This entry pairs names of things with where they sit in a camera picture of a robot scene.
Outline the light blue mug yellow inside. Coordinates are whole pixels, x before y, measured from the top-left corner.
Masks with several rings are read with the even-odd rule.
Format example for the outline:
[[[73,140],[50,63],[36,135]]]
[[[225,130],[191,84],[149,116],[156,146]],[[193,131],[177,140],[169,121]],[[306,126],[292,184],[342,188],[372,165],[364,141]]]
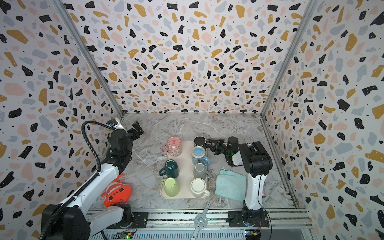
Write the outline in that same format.
[[[194,165],[197,165],[198,163],[202,163],[208,167],[211,164],[211,160],[206,156],[205,148],[200,146],[196,146],[193,148],[192,161]]]

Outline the black mug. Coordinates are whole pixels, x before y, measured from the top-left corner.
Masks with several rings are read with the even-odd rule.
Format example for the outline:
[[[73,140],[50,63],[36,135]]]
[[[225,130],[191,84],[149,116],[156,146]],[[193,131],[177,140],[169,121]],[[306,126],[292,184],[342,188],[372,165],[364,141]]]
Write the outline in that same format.
[[[207,139],[203,136],[197,136],[194,138],[194,146],[202,147],[204,149],[207,148]]]

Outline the pink mug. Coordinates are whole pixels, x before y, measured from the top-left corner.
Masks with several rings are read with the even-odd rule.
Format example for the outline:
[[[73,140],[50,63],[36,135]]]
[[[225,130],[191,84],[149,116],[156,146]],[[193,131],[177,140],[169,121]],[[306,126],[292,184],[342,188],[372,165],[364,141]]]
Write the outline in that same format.
[[[162,147],[162,152],[168,153],[172,157],[178,157],[182,154],[182,141],[178,137],[171,137]]]

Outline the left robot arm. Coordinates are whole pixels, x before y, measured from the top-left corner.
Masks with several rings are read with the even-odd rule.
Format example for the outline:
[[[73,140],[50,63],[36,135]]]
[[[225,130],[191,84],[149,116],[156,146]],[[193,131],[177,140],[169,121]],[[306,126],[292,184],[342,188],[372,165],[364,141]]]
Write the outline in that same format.
[[[108,138],[110,147],[103,160],[100,160],[86,134],[88,124],[112,130]],[[48,205],[43,210],[41,240],[88,240],[97,234],[104,237],[104,230],[114,224],[132,227],[136,223],[131,207],[125,200],[112,203],[95,215],[87,216],[87,212],[102,195],[115,200],[118,193],[128,193],[122,190],[118,178],[132,160],[133,143],[143,135],[142,127],[139,122],[134,122],[132,128],[126,130],[118,119],[113,119],[106,124],[85,121],[81,131],[96,158],[97,170],[61,203]]]

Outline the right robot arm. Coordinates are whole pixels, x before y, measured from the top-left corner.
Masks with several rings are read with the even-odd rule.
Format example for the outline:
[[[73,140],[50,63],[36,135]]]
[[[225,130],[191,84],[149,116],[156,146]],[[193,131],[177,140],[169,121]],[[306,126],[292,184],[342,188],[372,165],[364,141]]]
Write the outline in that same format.
[[[261,224],[268,219],[262,206],[264,183],[273,161],[261,142],[240,144],[238,138],[208,139],[206,143],[214,155],[223,154],[230,167],[243,166],[247,175],[247,191],[241,212],[229,213],[231,227]]]

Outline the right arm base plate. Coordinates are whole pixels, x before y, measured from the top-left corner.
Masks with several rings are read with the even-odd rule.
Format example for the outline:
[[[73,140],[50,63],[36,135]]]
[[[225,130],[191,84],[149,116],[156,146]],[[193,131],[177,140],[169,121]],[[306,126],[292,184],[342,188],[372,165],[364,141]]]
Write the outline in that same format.
[[[226,222],[229,223],[230,228],[258,228],[270,226],[267,212],[263,209],[255,211],[229,211]]]

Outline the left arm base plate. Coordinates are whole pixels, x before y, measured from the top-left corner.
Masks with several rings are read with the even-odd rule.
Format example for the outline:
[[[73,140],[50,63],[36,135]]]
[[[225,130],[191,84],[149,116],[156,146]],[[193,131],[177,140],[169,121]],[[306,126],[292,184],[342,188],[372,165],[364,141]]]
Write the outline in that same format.
[[[127,223],[120,221],[117,224],[113,224],[107,227],[108,230],[118,229],[118,230],[132,230],[132,229],[145,229],[149,220],[148,212],[132,212],[132,217],[128,220]]]

